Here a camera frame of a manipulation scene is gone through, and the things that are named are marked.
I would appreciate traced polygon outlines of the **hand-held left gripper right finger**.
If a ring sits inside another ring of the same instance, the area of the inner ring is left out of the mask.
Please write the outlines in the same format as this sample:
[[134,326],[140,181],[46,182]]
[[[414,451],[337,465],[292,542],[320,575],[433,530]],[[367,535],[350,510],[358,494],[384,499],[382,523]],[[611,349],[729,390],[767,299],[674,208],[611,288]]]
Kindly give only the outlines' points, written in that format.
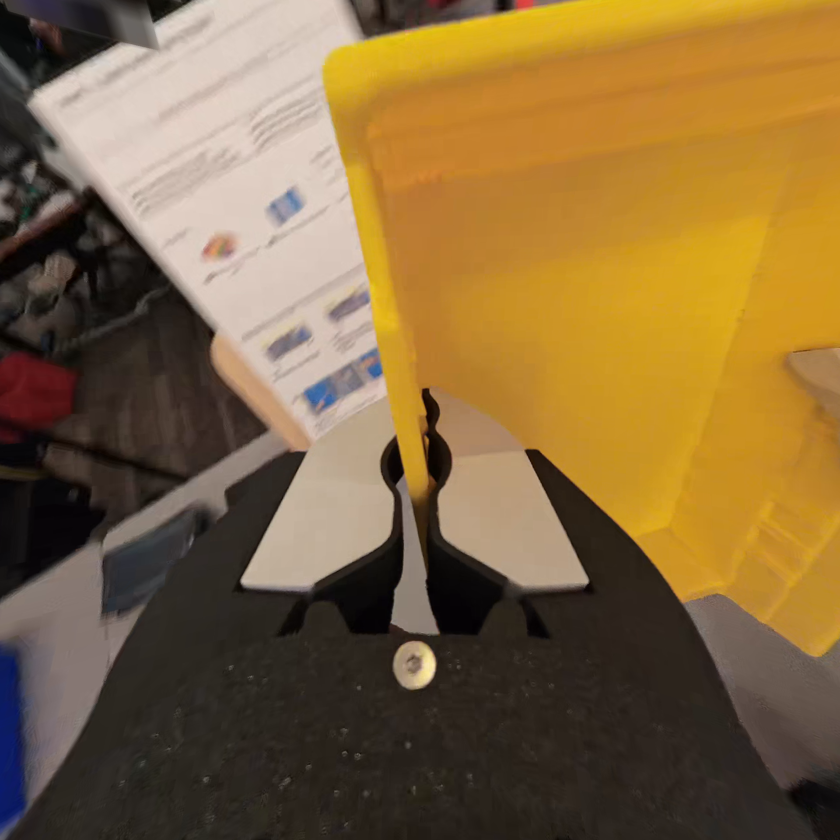
[[500,602],[582,592],[589,576],[524,447],[497,420],[434,387],[423,392],[427,594],[438,630],[477,635]]

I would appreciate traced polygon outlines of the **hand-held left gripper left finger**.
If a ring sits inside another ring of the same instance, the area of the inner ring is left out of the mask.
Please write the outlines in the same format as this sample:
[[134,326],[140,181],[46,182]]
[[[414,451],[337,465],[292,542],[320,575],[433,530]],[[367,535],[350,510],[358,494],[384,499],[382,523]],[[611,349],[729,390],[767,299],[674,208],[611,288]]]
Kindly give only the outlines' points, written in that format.
[[334,604],[351,632],[386,634],[403,573],[403,474],[383,398],[313,443],[243,572],[244,592],[303,614]]

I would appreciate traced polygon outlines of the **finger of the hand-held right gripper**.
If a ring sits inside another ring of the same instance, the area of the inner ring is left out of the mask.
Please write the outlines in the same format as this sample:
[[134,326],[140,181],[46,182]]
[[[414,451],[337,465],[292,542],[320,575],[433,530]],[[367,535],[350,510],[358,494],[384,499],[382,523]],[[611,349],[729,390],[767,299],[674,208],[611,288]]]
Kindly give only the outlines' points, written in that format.
[[786,363],[826,413],[839,413],[839,350],[795,351]]

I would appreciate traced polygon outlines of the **yellow plastic bin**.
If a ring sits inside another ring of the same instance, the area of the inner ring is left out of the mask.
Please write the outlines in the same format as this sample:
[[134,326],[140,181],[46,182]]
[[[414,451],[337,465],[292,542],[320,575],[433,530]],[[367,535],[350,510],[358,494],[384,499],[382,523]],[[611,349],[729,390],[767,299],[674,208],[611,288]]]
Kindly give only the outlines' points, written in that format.
[[838,2],[570,2],[334,50],[395,433],[421,392],[570,477],[683,601],[838,641]]

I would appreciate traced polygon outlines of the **blue plastic bin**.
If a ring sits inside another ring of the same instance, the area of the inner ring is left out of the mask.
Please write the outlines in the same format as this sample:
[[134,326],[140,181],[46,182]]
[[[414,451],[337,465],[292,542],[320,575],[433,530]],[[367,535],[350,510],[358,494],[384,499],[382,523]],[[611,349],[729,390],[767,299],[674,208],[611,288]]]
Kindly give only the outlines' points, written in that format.
[[25,706],[20,666],[15,652],[1,647],[1,830],[24,812],[26,759]]

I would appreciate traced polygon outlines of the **red bag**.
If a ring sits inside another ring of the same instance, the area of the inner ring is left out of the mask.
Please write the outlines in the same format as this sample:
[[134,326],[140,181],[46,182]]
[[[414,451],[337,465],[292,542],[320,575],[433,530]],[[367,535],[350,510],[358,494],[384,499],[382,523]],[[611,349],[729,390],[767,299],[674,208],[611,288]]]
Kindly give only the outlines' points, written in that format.
[[1,359],[1,442],[52,428],[74,413],[79,374],[28,353]]

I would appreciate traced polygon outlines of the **printed instruction sheet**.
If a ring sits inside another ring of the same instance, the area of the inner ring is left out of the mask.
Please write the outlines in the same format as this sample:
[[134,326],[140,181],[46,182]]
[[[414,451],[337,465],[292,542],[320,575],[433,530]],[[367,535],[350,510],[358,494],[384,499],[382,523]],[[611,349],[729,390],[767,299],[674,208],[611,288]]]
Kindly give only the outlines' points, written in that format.
[[385,396],[322,83],[347,2],[191,2],[30,108],[90,187],[311,442]]

